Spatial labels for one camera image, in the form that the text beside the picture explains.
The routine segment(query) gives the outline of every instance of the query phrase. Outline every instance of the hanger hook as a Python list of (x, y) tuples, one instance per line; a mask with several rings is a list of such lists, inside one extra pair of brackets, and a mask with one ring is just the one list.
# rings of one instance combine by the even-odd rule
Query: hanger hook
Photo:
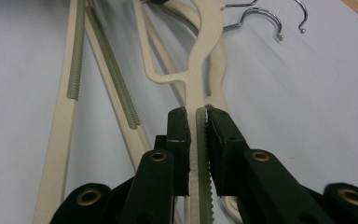
[(282, 31), (281, 20), (274, 13), (272, 13), (271, 11), (268, 11), (265, 8), (262, 8), (262, 7), (251, 7), (249, 9), (247, 9), (245, 12), (243, 12), (242, 17), (241, 17), (241, 21), (239, 21), (239, 22), (237, 22), (235, 24), (225, 26), (223, 28), (223, 31), (230, 31), (230, 30), (235, 30), (235, 29), (240, 28), (242, 26), (242, 24), (243, 24), (243, 21), (244, 21), (245, 17), (247, 15), (250, 15), (250, 14), (261, 14), (263, 16), (266, 16), (266, 17), (270, 18), (273, 22), (275, 22), (275, 25), (278, 28), (276, 37), (280, 41), (283, 40), (284, 36), (281, 35), (281, 31)]
[(251, 7), (254, 6), (258, 0), (254, 0), (252, 3), (245, 4), (226, 4), (226, 7)]
[(301, 9), (304, 12), (304, 20), (298, 25), (298, 30), (300, 30), (301, 34), (304, 34), (306, 32), (306, 29), (303, 27), (303, 25), (308, 19), (308, 11), (300, 0), (295, 0), (295, 1), (301, 6)]

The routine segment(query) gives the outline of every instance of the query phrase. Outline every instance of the metal hanger hook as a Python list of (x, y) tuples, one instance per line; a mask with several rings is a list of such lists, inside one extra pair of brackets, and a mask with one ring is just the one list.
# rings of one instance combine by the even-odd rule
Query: metal hanger hook
[(254, 0), (251, 3), (245, 3), (245, 4), (226, 4), (226, 7), (251, 7), (254, 6), (257, 1), (258, 0)]
[(304, 34), (306, 32), (306, 29), (303, 27), (303, 25), (308, 19), (308, 11), (300, 0), (295, 0), (295, 1), (301, 6), (301, 9), (304, 12), (304, 20), (298, 25), (298, 30), (300, 30), (301, 34)]
[(274, 13), (272, 13), (271, 11), (266, 10), (265, 8), (262, 8), (262, 7), (251, 7), (249, 9), (247, 9), (245, 12), (243, 12), (242, 17), (241, 17), (241, 21), (239, 21), (239, 22), (237, 22), (235, 24), (225, 26), (223, 28), (223, 31), (235, 30), (235, 29), (240, 28), (242, 26), (242, 24), (243, 24), (243, 21), (245, 20), (245, 17), (248, 16), (248, 15), (251, 15), (251, 14), (260, 14), (260, 15), (263, 15), (263, 16), (266, 16), (266, 17), (270, 18), (275, 23), (275, 25), (277, 26), (277, 29), (278, 29), (276, 37), (280, 41), (283, 40), (284, 35), (281, 34), (281, 31), (282, 31), (281, 20)]

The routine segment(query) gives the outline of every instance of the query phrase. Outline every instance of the serrated grip strip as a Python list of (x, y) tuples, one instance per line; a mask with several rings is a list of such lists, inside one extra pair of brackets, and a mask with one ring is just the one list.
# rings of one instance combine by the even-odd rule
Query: serrated grip strip
[(136, 129), (137, 126), (141, 124), (141, 122), (132, 103), (132, 99), (127, 90), (126, 83), (124, 82), (123, 76), (121, 75), (115, 55), (110, 47), (106, 34), (103, 31), (101, 22), (93, 7), (86, 7), (86, 13), (89, 17), (92, 30), (97, 37), (98, 44), (101, 47), (103, 57), (109, 70), (110, 77), (112, 78), (112, 81), (115, 85), (115, 89), (123, 107), (129, 127), (131, 129)]
[(206, 146), (206, 109), (196, 111), (199, 164), (200, 224), (213, 224), (212, 181)]
[(81, 64), (83, 58), (84, 42), (84, 20), (85, 20), (85, 1), (79, 0), (76, 9), (76, 28), (74, 38), (74, 49), (72, 51), (71, 70), (69, 76), (68, 90), (66, 97), (78, 100), (80, 89)]

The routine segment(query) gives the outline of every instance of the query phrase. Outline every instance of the screw hole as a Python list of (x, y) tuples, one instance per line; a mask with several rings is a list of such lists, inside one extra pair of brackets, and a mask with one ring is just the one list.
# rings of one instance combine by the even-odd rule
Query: screw hole
[(358, 206), (358, 192), (353, 189), (339, 189), (338, 195), (346, 201), (347, 203), (351, 203), (353, 205)]
[(155, 152), (150, 155), (150, 159), (152, 161), (164, 161), (165, 159), (167, 159), (167, 155), (165, 155), (165, 153), (162, 152)]
[(254, 152), (252, 153), (252, 157), (254, 160), (257, 160), (257, 161), (269, 161), (269, 155), (267, 155), (266, 153), (264, 152)]
[(85, 189), (77, 195), (76, 201), (80, 206), (89, 206), (98, 202), (101, 196), (99, 189)]

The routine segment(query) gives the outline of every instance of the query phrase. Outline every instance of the cream plastic hanger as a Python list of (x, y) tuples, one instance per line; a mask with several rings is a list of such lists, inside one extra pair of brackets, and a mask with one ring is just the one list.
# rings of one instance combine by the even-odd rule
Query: cream plastic hanger
[[(61, 82), (34, 211), (33, 223), (35, 224), (49, 223), (63, 201), (77, 101), (76, 94), (71, 99), (67, 92), (74, 90), (74, 93), (78, 93), (85, 25), (135, 170), (142, 155), (150, 149), (145, 131), (137, 119), (131, 98), (126, 92), (125, 83), (120, 80), (116, 60), (113, 52), (109, 51), (109, 44), (93, 9), (92, 1), (89, 0), (86, 4), (84, 0), (72, 0)], [(76, 71), (75, 78), (71, 76), (74, 71)]]
[(142, 2), (133, 0), (141, 51), (143, 54), (146, 76), (157, 83), (181, 82), (185, 85), (185, 108), (191, 132), (189, 197), (185, 198), (185, 223), (200, 223), (200, 192), (196, 111), (204, 107), (202, 65), (217, 45), (223, 32), (223, 19), (220, 13), (222, 4), (213, 0), (193, 0), (200, 14), (200, 32), (187, 62), (187, 70), (161, 76), (156, 73), (152, 61), (150, 44), (145, 28), (145, 15)]
[[(200, 17), (195, 8), (190, 7), (180, 1), (169, 1), (163, 5), (172, 12), (178, 14), (184, 19), (188, 20), (198, 30), (200, 29)], [(156, 29), (145, 14), (146, 29), (149, 34), (151, 41), (153, 42), (159, 58), (162, 60), (163, 65), (169, 73), (175, 73), (177, 71), (174, 62), (171, 59), (165, 46), (162, 44), (160, 37), (158, 36)], [(204, 104), (211, 105), (223, 110), (228, 111), (226, 99), (222, 91), (222, 82), (226, 73), (227, 67), (227, 50), (223, 38), (221, 38), (217, 46), (213, 49), (210, 55), (210, 68), (209, 68), (209, 88), (211, 94), (205, 96)], [(183, 86), (176, 84), (175, 88), (180, 93), (182, 100), (184, 99)], [(223, 197), (224, 205), (228, 213), (237, 222), (241, 222), (241, 216), (238, 211), (237, 203), (234, 197)]]

